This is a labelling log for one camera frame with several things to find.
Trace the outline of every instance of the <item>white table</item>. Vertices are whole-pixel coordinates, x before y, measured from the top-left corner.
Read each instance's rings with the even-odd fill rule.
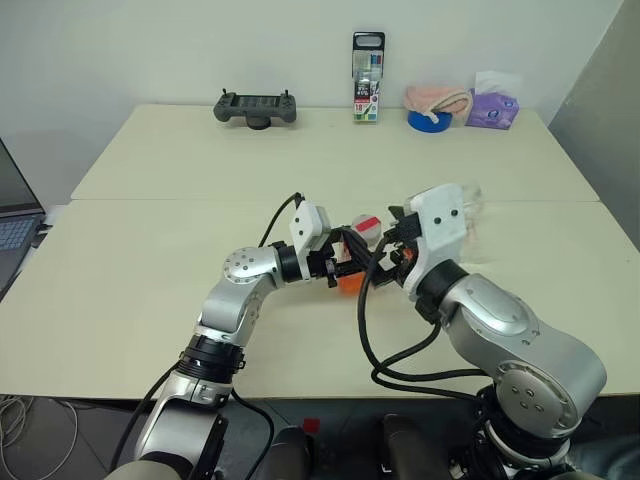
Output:
[[[334,225],[362,212],[389,220],[380,202],[316,200]],[[275,206],[72,202],[0,303],[0,391],[142,397],[189,340],[226,254],[255,244]],[[288,217],[273,240],[289,240]],[[639,254],[600,203],[489,202],[474,238],[464,253],[469,271],[518,293],[543,320],[590,345],[608,369],[604,393],[640,391]],[[374,292],[368,311],[380,356],[427,333],[396,286]],[[247,397],[408,395],[371,383],[355,299],[324,281],[272,294],[246,354],[236,380]],[[464,366],[444,334],[402,365],[410,372]],[[440,385],[475,392],[485,382]]]
[[[74,199],[210,199],[275,203],[293,191],[390,204],[425,185],[477,183],[488,201],[594,201],[538,115],[508,131],[425,134],[402,109],[356,125],[349,109],[300,109],[294,124],[253,131],[211,107],[142,105],[74,191]]]

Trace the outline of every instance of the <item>silver robotic arm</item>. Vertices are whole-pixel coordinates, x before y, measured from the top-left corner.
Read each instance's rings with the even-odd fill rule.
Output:
[[[396,266],[381,269],[374,284],[395,280],[425,318],[442,325],[455,350],[491,376],[482,434],[505,468],[561,462],[569,435],[605,384],[598,357],[546,325],[515,295],[457,265],[466,233],[460,187],[436,187],[391,210],[397,222],[385,236],[394,244]],[[332,286],[337,276],[365,270],[371,258],[357,235],[331,230],[324,210],[310,202],[297,205],[290,230],[293,246],[247,247],[225,259],[223,276],[138,439],[137,460],[170,465],[182,478],[209,478],[226,429],[220,409],[233,375],[244,367],[243,348],[265,297],[313,277],[328,277]],[[350,248],[348,264],[333,258],[330,245],[339,237]]]

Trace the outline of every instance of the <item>laptop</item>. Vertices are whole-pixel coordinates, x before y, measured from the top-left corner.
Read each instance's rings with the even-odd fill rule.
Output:
[[[45,212],[0,139],[0,291],[13,282]]]

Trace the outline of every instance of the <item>laptop keyboard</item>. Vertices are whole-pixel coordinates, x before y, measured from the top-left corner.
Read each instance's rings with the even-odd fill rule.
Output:
[[[0,223],[0,251],[20,248],[33,222],[33,218],[27,218]]]

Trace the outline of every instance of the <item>tissue box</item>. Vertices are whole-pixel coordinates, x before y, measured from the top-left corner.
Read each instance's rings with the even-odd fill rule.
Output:
[[[520,107],[513,97],[499,93],[483,93],[473,95],[473,107],[466,125],[469,127],[499,128],[507,130],[518,114]]]

